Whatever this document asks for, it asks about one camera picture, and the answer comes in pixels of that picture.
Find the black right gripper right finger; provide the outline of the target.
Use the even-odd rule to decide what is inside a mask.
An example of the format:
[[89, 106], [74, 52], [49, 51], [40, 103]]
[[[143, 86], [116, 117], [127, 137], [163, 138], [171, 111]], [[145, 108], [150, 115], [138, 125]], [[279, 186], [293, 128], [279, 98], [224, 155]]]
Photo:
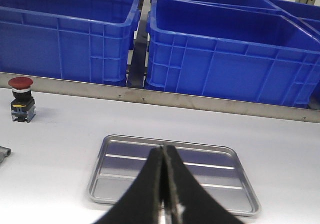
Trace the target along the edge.
[[242, 223], [205, 191], [174, 146], [163, 148], [163, 200], [170, 223]]

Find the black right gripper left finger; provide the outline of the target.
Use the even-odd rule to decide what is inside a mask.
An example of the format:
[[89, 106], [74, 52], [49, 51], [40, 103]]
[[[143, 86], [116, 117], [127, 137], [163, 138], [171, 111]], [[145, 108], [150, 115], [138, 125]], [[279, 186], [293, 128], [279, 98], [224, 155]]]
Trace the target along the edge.
[[96, 223], [158, 223], [162, 161], [162, 149], [151, 149], [134, 182]]

